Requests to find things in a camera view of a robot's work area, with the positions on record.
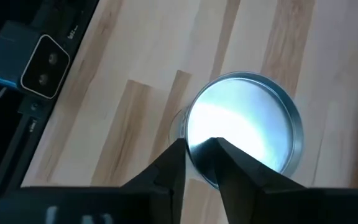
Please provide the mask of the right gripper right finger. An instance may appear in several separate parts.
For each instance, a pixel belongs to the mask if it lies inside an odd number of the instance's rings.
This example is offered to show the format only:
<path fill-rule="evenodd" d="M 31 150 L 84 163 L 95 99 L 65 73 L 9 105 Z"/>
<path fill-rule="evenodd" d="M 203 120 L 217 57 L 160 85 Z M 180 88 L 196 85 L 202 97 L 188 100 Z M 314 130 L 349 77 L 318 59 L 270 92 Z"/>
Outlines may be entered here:
<path fill-rule="evenodd" d="M 297 223 L 304 187 L 223 138 L 212 138 L 211 160 L 229 223 Z"/>

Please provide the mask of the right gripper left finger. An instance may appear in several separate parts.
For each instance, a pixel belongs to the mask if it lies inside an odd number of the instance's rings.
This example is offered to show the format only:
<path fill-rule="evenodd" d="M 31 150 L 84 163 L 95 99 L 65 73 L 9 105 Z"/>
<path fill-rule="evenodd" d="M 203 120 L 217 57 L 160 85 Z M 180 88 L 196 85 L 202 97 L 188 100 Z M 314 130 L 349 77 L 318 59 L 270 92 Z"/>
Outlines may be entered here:
<path fill-rule="evenodd" d="M 186 176 L 184 139 L 177 139 L 140 174 L 122 187 L 130 206 L 122 223 L 179 224 Z"/>

